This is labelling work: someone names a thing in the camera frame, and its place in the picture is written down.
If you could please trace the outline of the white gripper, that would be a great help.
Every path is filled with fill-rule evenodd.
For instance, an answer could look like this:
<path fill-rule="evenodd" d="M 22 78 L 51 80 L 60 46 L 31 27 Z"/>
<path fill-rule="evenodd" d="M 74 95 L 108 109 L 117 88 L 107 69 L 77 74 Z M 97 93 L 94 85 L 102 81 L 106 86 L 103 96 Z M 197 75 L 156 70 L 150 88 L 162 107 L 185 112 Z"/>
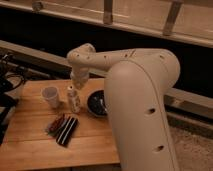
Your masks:
<path fill-rule="evenodd" d="M 89 79 L 89 69 L 88 68 L 73 68 L 70 77 L 72 79 L 73 85 L 76 89 L 82 89 Z"/>

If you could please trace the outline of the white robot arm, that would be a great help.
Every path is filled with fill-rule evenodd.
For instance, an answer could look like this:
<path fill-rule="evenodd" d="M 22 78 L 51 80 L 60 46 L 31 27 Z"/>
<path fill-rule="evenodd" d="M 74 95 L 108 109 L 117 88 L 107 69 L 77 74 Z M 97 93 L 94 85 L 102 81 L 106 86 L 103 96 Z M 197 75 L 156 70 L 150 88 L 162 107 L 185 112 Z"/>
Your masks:
<path fill-rule="evenodd" d="M 105 105 L 122 171 L 180 171 L 164 107 L 164 95 L 180 75 L 171 51 L 97 52 L 84 44 L 69 51 L 67 60 L 78 89 L 87 82 L 89 69 L 107 72 Z"/>

